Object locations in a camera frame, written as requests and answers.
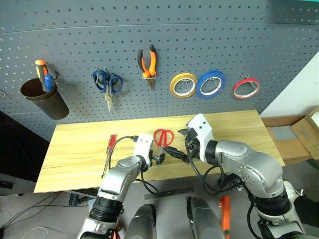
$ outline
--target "black cable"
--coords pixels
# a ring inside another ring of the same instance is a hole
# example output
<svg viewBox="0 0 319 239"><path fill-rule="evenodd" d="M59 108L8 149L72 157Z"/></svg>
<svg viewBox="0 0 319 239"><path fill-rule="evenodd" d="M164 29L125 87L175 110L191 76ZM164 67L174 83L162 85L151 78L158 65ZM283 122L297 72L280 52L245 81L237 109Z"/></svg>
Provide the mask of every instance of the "black cable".
<svg viewBox="0 0 319 239"><path fill-rule="evenodd" d="M15 222L15 223L10 223L10 225L8 225L8 226L6 226L6 228L5 229L8 229L9 227L11 227L11 226L13 226L14 224L16 224L16 223L19 223L19 222L22 222L22 221L24 221L24 220L27 220L27 219L30 219L30 218L33 218L33 217L35 217L36 215L38 215L39 213L41 213L44 209L46 209L58 196L59 196L59 194L60 194L61 192L58 192L56 195L55 195L55 197L49 202L49 204L48 205L46 205L43 209L41 209L38 213L36 213L36 214L34 214L34 215L32 215L32 216L30 216L30 217L28 217L28 218L25 218L25 219L22 219L22 220L20 220L20 221L17 221L17 222Z"/></svg>
<svg viewBox="0 0 319 239"><path fill-rule="evenodd" d="M212 166L212 167L210 167L210 168L205 172L205 174L204 174L204 179L206 179L208 173L209 173L211 170L213 170L214 168L217 168L217 167L218 167L218 166ZM211 195L211 196L216 196L217 194L219 194L219 192L216 192L216 193L211 193L211 192L209 192L209 191L207 190L205 184L203 184L203 188L204 188L204 191L205 191L207 194Z"/></svg>
<svg viewBox="0 0 319 239"><path fill-rule="evenodd" d="M201 182L203 184L205 184L210 190L217 191L217 192L226 192L226 191L228 191L228 190L230 190L230 189L232 189L234 187L237 187L237 186L242 184L241 182L239 182L239 183L236 183L236 184L234 184L234 185L232 185L232 186L230 186L229 188L226 188L226 189L217 189L217 188L212 187L211 185L208 184L208 182L203 178L203 176L200 174L200 172L196 168L196 166L195 166L195 164L193 162L193 159L190 156L189 148L188 148L188 145L187 145L186 141L185 141L185 147L186 147L186 151L187 151L188 161L189 161L191 167L193 168L193 170L195 171L195 173L197 174L197 176L199 177Z"/></svg>
<svg viewBox="0 0 319 239"><path fill-rule="evenodd" d="M21 212L18 212L17 214L15 214L9 221L7 221L7 223L5 223L2 228L6 228L9 224L11 224L11 222L13 222L16 218L20 217L23 213L25 213L26 211L30 210L31 208L33 208L34 206L42 203L43 201L47 200L48 198L52 197L54 194L49 195L48 197L42 199L41 201L37 202L36 204L34 204L33 206L26 208L24 210L22 210Z"/></svg>
<svg viewBox="0 0 319 239"><path fill-rule="evenodd" d="M225 174L224 174L224 169L223 166L219 162L217 162L217 166L220 169L220 185L221 187L224 187L224 181L225 181Z"/></svg>
<svg viewBox="0 0 319 239"><path fill-rule="evenodd" d="M254 236L254 238L256 239L262 239L260 238L253 230L253 228L251 227L251 222L250 222L250 214L251 214L251 211L253 210L254 208L254 203L251 202L250 204L250 207L248 209L248 212L247 212L247 224L248 224L248 228L249 228L249 231L251 232L251 234Z"/></svg>
<svg viewBox="0 0 319 239"><path fill-rule="evenodd" d="M65 208L83 208L87 207L88 205L85 206L64 206L64 205L40 205L40 206L35 206L34 208L38 207L65 207Z"/></svg>
<svg viewBox="0 0 319 239"><path fill-rule="evenodd" d="M158 189L157 189L155 186L153 186L152 184L150 184L150 183L148 183L148 182L146 182L146 181L144 180L143 172L141 172L141 179L142 179L141 182L143 183L145 189L148 190L151 194L156 195L156 196L160 194L160 192L158 191ZM149 187L147 186L147 184L149 184L152 188L154 188L156 192L153 192L151 189L149 189Z"/></svg>
<svg viewBox="0 0 319 239"><path fill-rule="evenodd" d="M143 182L143 180L141 180L141 179L135 179L135 181L139 181L139 182ZM152 187L152 188L154 188L155 189L155 191L159 191L154 185L152 185L151 183L149 183L149 182L147 182L147 181L144 181L145 182L145 184L147 184L147 185L149 185L150 187Z"/></svg>
<svg viewBox="0 0 319 239"><path fill-rule="evenodd" d="M111 168L111 158L112 158L112 153L113 153L113 150L114 150L114 148L115 148L115 145L116 145L119 141L121 141L122 139L125 139L125 138L130 138L130 139L136 141L137 136L124 136L124 137L119 138L118 140L115 141L114 146L112 147L112 150L111 150L111 152L110 152L109 170L110 170L110 168ZM148 191L149 191L150 193L152 193L153 195L159 195L158 189L157 189L155 186L153 186L152 184L150 184L149 182L146 182L146 181L144 180L143 172L141 172L141 179L136 179L136 181L142 182L142 183L143 183L143 186L145 187L145 189L148 190ZM155 189L156 192L153 192L147 185L149 185L150 187L152 187L153 189Z"/></svg>
<svg viewBox="0 0 319 239"><path fill-rule="evenodd" d="M124 137L119 138L118 140L115 141L115 143L114 143L114 145L113 145L113 147L112 147L111 153L110 153L109 170L110 170L110 168L111 168L111 157L112 157L112 153L113 153L113 150L114 150L114 148L115 148L115 145L116 145L119 141L121 141L122 139L125 139L125 138L131 138L131 139L132 139L132 137L133 137L133 136L124 136Z"/></svg>

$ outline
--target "gray pegboard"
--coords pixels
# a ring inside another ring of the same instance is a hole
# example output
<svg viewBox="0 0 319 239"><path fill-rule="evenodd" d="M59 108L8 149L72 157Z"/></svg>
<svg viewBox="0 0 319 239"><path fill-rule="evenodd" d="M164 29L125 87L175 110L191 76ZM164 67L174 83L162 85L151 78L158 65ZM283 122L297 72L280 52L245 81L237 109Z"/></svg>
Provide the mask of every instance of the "gray pegboard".
<svg viewBox="0 0 319 239"><path fill-rule="evenodd" d="M267 107L318 51L318 4L303 1L51 1L0 2L0 98L6 114L43 138L57 123L123 120ZM137 66L137 50L154 44L158 78L148 89ZM20 93L44 59L60 74L59 92L70 114L51 120ZM108 112L93 86L94 67L124 78ZM224 72L223 92L205 100L178 99L169 92L173 76L199 79ZM232 87L239 73L261 82L251 99L238 100Z"/></svg>

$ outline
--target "red scissors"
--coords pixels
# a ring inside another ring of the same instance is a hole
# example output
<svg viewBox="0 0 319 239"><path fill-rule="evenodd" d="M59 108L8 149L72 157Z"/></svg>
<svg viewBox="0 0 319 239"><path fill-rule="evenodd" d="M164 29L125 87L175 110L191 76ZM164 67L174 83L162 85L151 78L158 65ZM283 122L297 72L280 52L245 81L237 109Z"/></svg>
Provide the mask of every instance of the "red scissors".
<svg viewBox="0 0 319 239"><path fill-rule="evenodd" d="M167 134L170 134L171 135L171 140L169 143L167 143ZM165 130L165 129L158 129L154 132L154 142L155 144L159 147L159 151L160 153L162 154L163 153L163 147L167 147L169 146L173 140L174 140L174 133L170 130Z"/></svg>

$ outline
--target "pliers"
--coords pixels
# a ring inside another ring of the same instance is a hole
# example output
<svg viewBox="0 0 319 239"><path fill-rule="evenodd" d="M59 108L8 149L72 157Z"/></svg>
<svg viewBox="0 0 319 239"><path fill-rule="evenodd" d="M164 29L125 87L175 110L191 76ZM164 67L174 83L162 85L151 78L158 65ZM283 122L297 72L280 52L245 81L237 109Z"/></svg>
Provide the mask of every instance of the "pliers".
<svg viewBox="0 0 319 239"><path fill-rule="evenodd" d="M150 68L147 70L144 63L144 57L143 57L143 50L138 51L138 65L142 71L142 77L143 79L147 79L149 87L151 90L153 90L154 87L154 79L156 78L156 52L154 45L150 45L150 54L151 54L151 64Z"/></svg>

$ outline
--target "screwdriver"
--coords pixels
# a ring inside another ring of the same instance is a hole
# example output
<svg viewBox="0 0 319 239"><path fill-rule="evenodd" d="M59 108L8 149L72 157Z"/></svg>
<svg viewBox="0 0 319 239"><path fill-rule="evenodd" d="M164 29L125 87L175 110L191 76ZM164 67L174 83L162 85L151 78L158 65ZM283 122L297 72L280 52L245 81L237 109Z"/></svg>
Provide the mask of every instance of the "screwdriver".
<svg viewBox="0 0 319 239"><path fill-rule="evenodd" d="M38 77L42 85L42 90L46 92L44 76L49 74L48 68L46 67L46 63L45 61L39 59L35 61L35 65L36 65L36 72L38 74Z"/></svg>
<svg viewBox="0 0 319 239"><path fill-rule="evenodd" d="M106 161L105 161L105 165L104 165L104 170L103 170L103 173L102 173L102 177L104 177L104 174L106 172L106 168L107 166L109 165L109 161L111 159L111 152L112 152L112 148L114 147L114 144L115 144L115 141L116 141L116 137L117 135L116 134L112 134L110 136L110 139L109 139L109 143L108 143L108 147L106 149Z"/></svg>

